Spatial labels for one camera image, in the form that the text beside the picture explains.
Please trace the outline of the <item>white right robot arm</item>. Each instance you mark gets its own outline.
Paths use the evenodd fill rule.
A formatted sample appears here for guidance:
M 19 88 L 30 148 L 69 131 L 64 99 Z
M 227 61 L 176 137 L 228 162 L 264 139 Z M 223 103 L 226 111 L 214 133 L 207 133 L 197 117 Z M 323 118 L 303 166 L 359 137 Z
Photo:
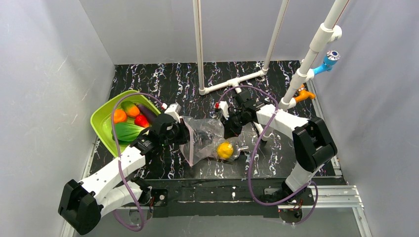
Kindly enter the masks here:
M 276 130 L 293 141 L 296 164 L 290 175 L 281 184 L 281 189 L 271 195 L 256 197 L 248 175 L 248 186 L 253 200 L 262 205 L 278 205 L 294 198 L 311 184 L 318 170 L 335 155 L 337 147 L 325 124 L 319 117 L 301 118 L 289 114 L 272 103 L 256 101 L 249 91 L 243 90 L 235 95 L 238 108 L 230 109 L 225 101 L 217 101 L 216 110 L 221 110 L 225 138 L 237 137 L 244 125 L 255 122 L 264 126 L 255 145 L 258 148 L 264 133 Z

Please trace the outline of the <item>purple fake eggplant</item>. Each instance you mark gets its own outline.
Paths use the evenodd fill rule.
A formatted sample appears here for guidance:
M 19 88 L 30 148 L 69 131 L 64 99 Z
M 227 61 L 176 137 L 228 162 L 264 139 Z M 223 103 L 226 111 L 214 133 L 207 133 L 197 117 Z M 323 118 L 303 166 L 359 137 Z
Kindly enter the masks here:
M 147 121 L 150 124 L 153 124 L 155 119 L 157 118 L 157 114 L 143 104 L 136 104 L 136 106 L 140 110 L 140 112 L 146 117 Z

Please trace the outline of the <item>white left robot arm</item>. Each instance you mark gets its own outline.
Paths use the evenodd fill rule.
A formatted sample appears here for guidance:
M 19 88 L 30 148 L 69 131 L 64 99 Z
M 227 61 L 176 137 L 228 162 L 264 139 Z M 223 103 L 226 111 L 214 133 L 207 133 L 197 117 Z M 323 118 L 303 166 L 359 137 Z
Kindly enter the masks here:
M 101 218 L 125 204 L 138 202 L 150 187 L 126 178 L 143 167 L 146 154 L 164 145 L 183 145 L 190 141 L 192 127 L 185 118 L 160 114 L 154 123 L 134 133 L 134 140 L 122 154 L 102 169 L 80 181 L 70 180 L 64 185 L 58 214 L 78 234 L 91 232 Z

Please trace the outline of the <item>yellow green fake mango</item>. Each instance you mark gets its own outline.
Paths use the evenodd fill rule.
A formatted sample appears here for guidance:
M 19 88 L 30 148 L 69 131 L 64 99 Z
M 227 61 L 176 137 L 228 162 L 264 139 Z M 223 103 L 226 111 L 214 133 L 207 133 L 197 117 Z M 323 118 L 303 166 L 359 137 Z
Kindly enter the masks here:
M 121 102 L 121 108 L 125 111 L 126 115 L 130 118 L 135 118 L 141 114 L 139 108 L 132 101 Z

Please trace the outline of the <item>clear zip top bag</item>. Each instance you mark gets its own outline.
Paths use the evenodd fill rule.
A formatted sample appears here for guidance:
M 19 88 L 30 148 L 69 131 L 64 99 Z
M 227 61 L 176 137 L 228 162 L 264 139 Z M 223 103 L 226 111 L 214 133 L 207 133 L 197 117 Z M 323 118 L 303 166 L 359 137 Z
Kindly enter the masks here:
M 234 161 L 240 152 L 249 149 L 241 143 L 244 140 L 242 135 L 225 139 L 224 127 L 219 120 L 182 118 L 188 129 L 189 140 L 180 145 L 180 151 L 190 166 L 206 158 Z

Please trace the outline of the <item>red fake apple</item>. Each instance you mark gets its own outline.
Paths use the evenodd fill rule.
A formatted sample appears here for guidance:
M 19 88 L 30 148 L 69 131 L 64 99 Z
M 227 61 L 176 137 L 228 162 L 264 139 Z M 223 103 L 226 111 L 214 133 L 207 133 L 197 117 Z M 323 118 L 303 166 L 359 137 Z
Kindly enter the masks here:
M 143 128 L 148 128 L 150 126 L 147 118 L 143 114 L 139 114 L 135 117 L 134 124 Z

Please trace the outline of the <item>orange fake fruit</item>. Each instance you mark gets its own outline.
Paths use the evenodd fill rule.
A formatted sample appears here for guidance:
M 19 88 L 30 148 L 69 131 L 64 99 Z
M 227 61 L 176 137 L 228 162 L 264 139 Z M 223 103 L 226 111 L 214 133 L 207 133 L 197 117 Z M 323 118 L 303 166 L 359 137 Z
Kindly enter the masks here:
M 122 109 L 116 109 L 114 111 L 114 124 L 120 123 L 120 122 L 127 122 L 127 114 Z

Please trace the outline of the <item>green fake leafy vegetable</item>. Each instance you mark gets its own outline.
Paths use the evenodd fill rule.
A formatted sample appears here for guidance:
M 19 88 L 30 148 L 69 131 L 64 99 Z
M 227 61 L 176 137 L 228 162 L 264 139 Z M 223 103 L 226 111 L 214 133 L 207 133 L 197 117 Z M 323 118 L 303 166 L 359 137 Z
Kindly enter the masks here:
M 134 123 L 119 122 L 114 124 L 114 131 L 120 146 L 133 142 L 142 130 L 144 130 L 144 127 L 135 125 Z

